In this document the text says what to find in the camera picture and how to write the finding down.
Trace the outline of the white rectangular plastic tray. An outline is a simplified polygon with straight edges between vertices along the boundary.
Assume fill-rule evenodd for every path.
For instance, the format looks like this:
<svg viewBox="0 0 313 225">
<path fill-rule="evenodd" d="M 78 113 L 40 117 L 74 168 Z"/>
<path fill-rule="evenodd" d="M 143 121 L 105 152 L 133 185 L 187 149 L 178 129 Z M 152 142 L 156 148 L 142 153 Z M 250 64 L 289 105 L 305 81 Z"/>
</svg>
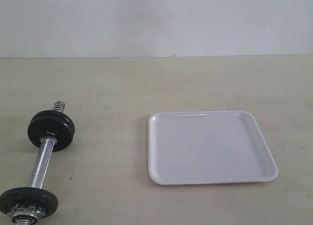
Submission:
<svg viewBox="0 0 313 225">
<path fill-rule="evenodd" d="M 278 167 L 246 111 L 159 112 L 148 121 L 148 173 L 159 185 L 270 182 Z"/>
</svg>

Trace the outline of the chrome threaded dumbbell bar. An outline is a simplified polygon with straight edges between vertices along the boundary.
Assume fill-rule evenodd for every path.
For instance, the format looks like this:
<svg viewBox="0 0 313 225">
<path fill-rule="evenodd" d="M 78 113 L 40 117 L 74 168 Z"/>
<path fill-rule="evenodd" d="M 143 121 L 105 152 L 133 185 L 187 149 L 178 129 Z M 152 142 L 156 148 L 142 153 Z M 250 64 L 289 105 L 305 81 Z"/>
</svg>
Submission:
<svg viewBox="0 0 313 225">
<path fill-rule="evenodd" d="M 51 110 L 59 111 L 64 113 L 65 103 L 63 101 L 57 101 L 54 103 L 54 106 Z M 48 165 L 50 162 L 51 154 L 53 151 L 54 144 L 56 143 L 56 139 L 52 137 L 44 137 L 41 140 L 41 145 L 39 148 L 39 152 L 34 163 L 34 167 L 29 179 L 29 184 L 27 187 L 34 187 L 43 189 L 43 182 L 45 180 L 46 172 L 48 169 Z"/>
</svg>

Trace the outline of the black weight plate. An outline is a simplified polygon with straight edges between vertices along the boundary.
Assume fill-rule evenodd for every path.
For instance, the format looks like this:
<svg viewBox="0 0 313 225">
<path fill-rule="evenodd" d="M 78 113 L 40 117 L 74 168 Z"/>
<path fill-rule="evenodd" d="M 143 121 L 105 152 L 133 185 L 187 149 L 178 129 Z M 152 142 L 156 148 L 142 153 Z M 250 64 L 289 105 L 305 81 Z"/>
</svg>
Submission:
<svg viewBox="0 0 313 225">
<path fill-rule="evenodd" d="M 35 205 L 45 210 L 45 216 L 51 216 L 58 208 L 57 197 L 44 189 L 17 187 L 6 190 L 0 195 L 0 211 L 7 214 L 16 204 Z"/>
<path fill-rule="evenodd" d="M 60 151 L 67 148 L 74 137 L 74 126 L 61 117 L 44 115 L 30 121 L 27 129 L 29 140 L 40 147 L 44 137 L 56 139 L 53 151 Z"/>
<path fill-rule="evenodd" d="M 41 117 L 41 116 L 54 116 L 54 117 L 59 117 L 59 118 L 65 120 L 66 122 L 68 122 L 68 123 L 71 124 L 71 125 L 74 124 L 73 121 L 71 120 L 71 118 L 70 118 L 68 115 L 66 115 L 66 114 L 64 114 L 64 113 L 62 113 L 62 112 L 59 112 L 59 111 L 54 111 L 54 110 L 44 110 L 44 111 L 40 111 L 40 112 L 36 113 L 36 114 L 32 117 L 31 121 L 33 121 L 33 120 L 35 120 L 36 118 Z"/>
</svg>

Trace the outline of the chrome spinlock collar nut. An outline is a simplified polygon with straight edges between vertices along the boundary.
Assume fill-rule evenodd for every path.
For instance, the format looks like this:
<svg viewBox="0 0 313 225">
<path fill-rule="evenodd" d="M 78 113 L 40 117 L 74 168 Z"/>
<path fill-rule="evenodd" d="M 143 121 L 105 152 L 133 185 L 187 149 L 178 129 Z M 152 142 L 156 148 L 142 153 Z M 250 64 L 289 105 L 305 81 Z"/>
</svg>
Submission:
<svg viewBox="0 0 313 225">
<path fill-rule="evenodd" d="M 35 225 L 45 216 L 45 210 L 39 206 L 16 204 L 7 216 L 15 225 Z"/>
</svg>

